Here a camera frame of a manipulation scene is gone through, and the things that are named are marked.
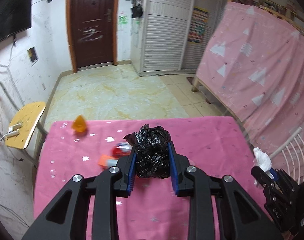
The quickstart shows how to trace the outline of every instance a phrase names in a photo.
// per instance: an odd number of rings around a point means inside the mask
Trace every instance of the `door handle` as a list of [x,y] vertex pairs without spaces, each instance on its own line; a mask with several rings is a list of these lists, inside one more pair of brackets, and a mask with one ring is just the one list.
[[105,13],[104,15],[108,16],[108,23],[111,22],[111,14],[112,14],[112,9],[108,9],[108,13]]

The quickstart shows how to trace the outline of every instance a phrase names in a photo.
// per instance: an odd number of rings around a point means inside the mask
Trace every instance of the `television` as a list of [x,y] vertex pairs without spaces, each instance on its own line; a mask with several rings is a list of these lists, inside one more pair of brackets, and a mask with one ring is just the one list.
[[8,0],[0,14],[0,42],[31,28],[32,0]]

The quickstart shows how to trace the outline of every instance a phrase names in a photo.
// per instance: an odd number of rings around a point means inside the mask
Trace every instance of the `white tissue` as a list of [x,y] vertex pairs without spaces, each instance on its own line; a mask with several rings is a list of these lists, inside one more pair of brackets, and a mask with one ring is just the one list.
[[[270,169],[272,168],[272,162],[269,156],[261,151],[260,148],[256,147],[253,149],[253,154],[256,157],[253,162],[255,166],[259,166],[271,179],[273,179],[273,175],[270,173]],[[255,180],[254,185],[258,186],[258,182]]]

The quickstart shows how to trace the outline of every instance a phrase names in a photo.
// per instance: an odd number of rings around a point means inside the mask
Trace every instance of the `dark brown door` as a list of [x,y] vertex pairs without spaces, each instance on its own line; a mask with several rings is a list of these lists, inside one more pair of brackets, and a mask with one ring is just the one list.
[[113,61],[113,0],[72,0],[71,25],[77,67]]

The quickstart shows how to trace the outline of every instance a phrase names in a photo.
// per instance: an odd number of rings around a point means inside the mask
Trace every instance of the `sliding closet door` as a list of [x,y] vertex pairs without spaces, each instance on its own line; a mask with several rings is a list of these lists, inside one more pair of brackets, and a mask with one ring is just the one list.
[[227,0],[195,0],[194,6],[203,8],[209,12],[209,18],[205,27],[205,33],[201,43],[188,42],[186,45],[182,69],[197,69],[201,61],[205,47],[222,19]]
[[179,69],[191,0],[149,0],[143,71]]

